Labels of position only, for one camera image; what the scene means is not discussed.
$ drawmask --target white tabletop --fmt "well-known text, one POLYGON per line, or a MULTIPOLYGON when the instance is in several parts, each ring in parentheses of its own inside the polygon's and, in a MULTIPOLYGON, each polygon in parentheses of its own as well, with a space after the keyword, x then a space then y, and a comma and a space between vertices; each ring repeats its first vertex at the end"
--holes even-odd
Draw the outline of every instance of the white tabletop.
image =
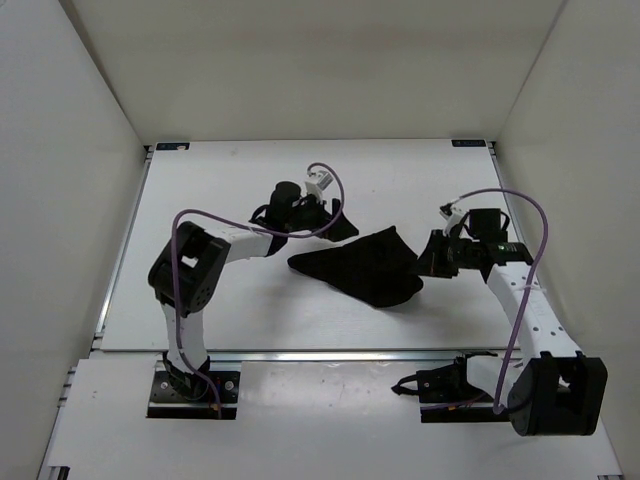
MULTIPOLYGON (((281 141, 191 143, 156 151, 113 296, 102 348, 162 350, 166 329, 147 284, 169 240, 173 216, 200 208, 247 220, 278 181, 302 183, 314 161, 332 165, 346 188, 345 214, 368 235, 391 225, 417 253, 444 223, 438 207, 470 190, 498 186, 487 148, 454 148, 449 140, 281 141)), ((335 186, 328 198, 337 197, 335 186)), ((462 205, 506 210, 492 194, 462 205)), ((189 218, 207 229, 216 224, 189 218)), ((504 347, 510 328, 478 272, 424 278, 409 302, 376 310, 326 284, 292 272, 287 258, 332 246, 292 240, 267 259, 225 267, 205 309, 210 349, 455 349, 504 347)))
POLYGON ((68 480, 584 480, 620 473, 591 437, 519 437, 508 423, 421 424, 389 387, 411 363, 242 365, 234 421, 145 417, 154 354, 81 361, 48 466, 68 480))

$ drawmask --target white enclosure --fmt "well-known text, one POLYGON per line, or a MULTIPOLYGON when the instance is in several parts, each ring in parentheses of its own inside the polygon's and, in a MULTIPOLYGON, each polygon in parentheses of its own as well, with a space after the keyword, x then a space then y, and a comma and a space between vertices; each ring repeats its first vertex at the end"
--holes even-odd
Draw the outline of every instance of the white enclosure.
POLYGON ((32 480, 144 150, 54 0, 0 1, 0 478, 32 480))
MULTIPOLYGON (((239 444, 251 445, 256 461, 221 467, 228 477, 313 478, 325 468, 322 478, 595 480, 623 471, 640 479, 638 45, 636 0, 0 0, 0 479, 33 480, 41 462, 41 480, 63 465, 72 466, 70 480, 215 476, 208 467, 233 458, 239 444), (497 140, 498 172, 486 149, 398 140, 453 137, 497 140), (359 141, 372 138, 382 140, 359 141), (295 139, 358 141, 275 142, 295 139), (123 268, 114 270, 145 172, 142 143, 171 140, 202 143, 181 152, 188 163, 156 153, 123 268), (233 142, 212 143, 220 140, 233 142), (200 206, 246 219, 274 181, 302 180, 313 159, 345 177, 346 214, 362 233, 396 224, 418 253, 439 225, 437 207, 465 190, 500 177, 538 198, 551 220, 541 281, 567 330, 607 365, 606 430, 519 439, 504 425, 419 425, 411 399, 391 411, 398 399, 387 383, 413 362, 453 355, 439 349, 503 347, 504 314, 472 273, 428 280, 393 312, 347 301, 286 267, 290 254, 324 248, 319 240, 292 242, 222 276, 217 313, 205 318, 207 346, 219 359, 255 362, 243 365, 244 417, 220 427, 229 441, 206 422, 145 423, 145 382, 165 339, 144 274, 171 216, 200 206), (264 178, 246 174, 263 163, 264 178), (240 179, 243 188, 232 189, 240 179), (176 185, 183 194, 163 195, 176 185), (249 271, 257 283, 245 280, 249 271), (275 287, 260 293, 267 275, 275 287), (105 304, 110 278, 117 286, 105 304), (238 301, 240 282, 254 305, 238 301), (295 295, 283 293, 290 288, 295 295), (319 323, 326 316, 309 305, 328 300, 329 321, 319 323), (104 338, 90 354, 106 306, 104 338), (277 322, 251 321, 263 308, 277 322), (323 357, 329 347, 332 357, 323 357), (79 358, 70 397, 66 388, 59 400, 79 358), (269 363, 309 358, 332 363, 269 363), (382 359, 396 361, 373 362, 382 359), (326 369, 335 385, 303 381, 326 369), (367 410, 369 394, 347 383, 372 371, 381 384, 367 410), (265 380, 272 377, 290 394, 265 380), (291 393, 302 387, 318 402, 291 393), (96 429, 104 435, 92 437, 96 429), (194 450, 167 453, 171 438, 194 450), (327 438, 335 443, 320 448, 327 438), (401 438, 422 444, 405 449, 401 438), (138 461, 159 451, 158 463, 138 461), (445 460, 456 452, 463 463, 452 469, 445 460)), ((504 206, 500 196, 470 203, 504 206)), ((538 219, 509 206, 535 250, 538 219)))
POLYGON ((494 139, 561 0, 64 0, 143 142, 494 139))

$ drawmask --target wire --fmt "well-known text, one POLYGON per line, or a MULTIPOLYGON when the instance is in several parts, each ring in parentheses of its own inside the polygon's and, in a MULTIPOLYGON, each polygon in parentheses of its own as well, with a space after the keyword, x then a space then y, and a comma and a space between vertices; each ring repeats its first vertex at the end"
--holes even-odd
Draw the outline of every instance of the wire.
POLYGON ((518 307, 518 313, 516 314, 516 319, 513 322, 513 329, 511 330, 511 337, 509 338, 509 343, 507 344, 507 350, 505 351, 504 358, 502 359, 502 365, 500 367, 500 374, 498 376, 498 383, 496 385, 496 393, 493 397, 493 413, 496 415, 502 413, 504 410, 504 406, 500 404, 500 396, 502 395, 502 388, 504 387, 504 380, 507 375, 507 368, 509 367, 509 361, 511 360, 511 355, 513 354, 513 350, 515 349, 516 340, 518 339, 518 332, 520 331, 520 326, 522 325, 522 320, 524 318, 524 312, 527 308, 527 303, 529 302, 529 296, 531 295, 531 285, 533 284, 533 278, 536 274, 536 269, 540 264, 540 260, 542 259, 542 255, 544 254, 545 249, 547 248, 547 241, 549 240, 549 221, 547 219, 547 215, 544 212, 542 206, 535 201, 529 195, 519 192, 517 190, 512 190, 509 188, 482 188, 480 190, 474 190, 473 192, 465 193, 461 195, 459 198, 455 199, 449 205, 454 205, 465 198, 473 197, 475 195, 480 195, 481 193, 506 193, 509 195, 514 195, 516 197, 520 197, 531 205, 533 205, 538 213, 540 214, 540 218, 542 219, 542 240, 540 241, 540 247, 538 248, 538 253, 533 259, 533 263, 531 264, 531 268, 529 268, 529 274, 527 275, 527 280, 525 283, 524 293, 522 294, 522 300, 520 302, 520 306, 518 307))
POLYGON ((463 400, 461 402, 453 402, 453 403, 439 403, 437 405, 427 405, 426 407, 420 407, 420 410, 450 410, 459 407, 470 407, 482 397, 484 397, 486 393, 481 393, 477 397, 472 398, 471 400, 463 400))
POLYGON ((198 210, 195 208, 188 208, 186 210, 182 210, 181 212, 178 212, 178 214, 173 219, 173 223, 171 225, 171 278, 173 282, 173 302, 174 302, 174 308, 176 311, 176 345, 178 347, 178 354, 180 355, 180 359, 184 362, 186 367, 189 370, 191 370, 191 372, 194 375, 196 375, 198 378, 204 380, 208 388, 211 389, 211 391, 213 391, 216 405, 218 406, 218 418, 222 417, 222 403, 220 402, 220 394, 218 392, 218 389, 216 388, 215 383, 213 382, 213 380, 211 380, 211 378, 209 378, 204 373, 198 371, 198 369, 193 366, 193 364, 189 361, 186 354, 184 353, 184 350, 182 347, 182 328, 181 328, 182 317, 180 315, 180 311, 182 310, 182 302, 180 298, 180 282, 179 282, 179 276, 178 276, 178 242, 177 242, 178 224, 180 223, 180 219, 182 219, 182 217, 184 217, 185 215, 200 215, 202 217, 210 218, 212 220, 216 220, 218 222, 231 225, 232 227, 241 228, 243 230, 249 230, 255 233, 266 233, 269 235, 273 235, 274 237, 303 239, 303 238, 311 238, 320 233, 326 232, 333 225, 335 225, 335 223, 338 221, 338 219, 342 215, 342 211, 344 210, 344 196, 345 196, 344 186, 342 184, 342 181, 340 180, 340 177, 335 172, 335 170, 331 168, 329 165, 327 165, 326 163, 314 162, 307 167, 307 172, 310 172, 311 169, 313 169, 314 167, 325 168, 335 179, 336 183, 338 184, 338 188, 340 189, 340 207, 338 208, 338 211, 336 212, 336 214, 333 216, 333 218, 329 223, 327 223, 324 227, 318 230, 315 230, 311 233, 293 234, 293 233, 276 232, 275 230, 269 230, 266 228, 256 228, 248 225, 243 225, 242 223, 237 223, 232 220, 227 220, 226 218, 219 217, 217 215, 213 215, 211 213, 205 212, 203 210, 198 210))

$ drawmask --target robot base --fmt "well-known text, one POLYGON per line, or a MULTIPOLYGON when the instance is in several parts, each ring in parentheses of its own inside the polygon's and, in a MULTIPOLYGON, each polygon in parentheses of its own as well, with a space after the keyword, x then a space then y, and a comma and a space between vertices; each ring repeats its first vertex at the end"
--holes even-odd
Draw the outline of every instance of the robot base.
MULTIPOLYGON (((222 414, 220 420, 235 420, 240 386, 240 372, 212 371, 208 376, 218 385, 222 414)), ((157 370, 153 376, 147 418, 191 418, 218 420, 217 406, 211 392, 196 400, 180 396, 171 385, 165 370, 157 370)))

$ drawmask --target black fabric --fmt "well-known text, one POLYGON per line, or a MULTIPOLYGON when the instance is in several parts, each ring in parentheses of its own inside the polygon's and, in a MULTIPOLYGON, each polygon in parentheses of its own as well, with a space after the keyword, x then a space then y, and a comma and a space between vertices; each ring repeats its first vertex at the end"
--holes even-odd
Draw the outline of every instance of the black fabric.
POLYGON ((417 258, 394 226, 342 247, 295 255, 288 263, 304 275, 384 308, 404 303, 422 289, 420 277, 408 273, 417 258))

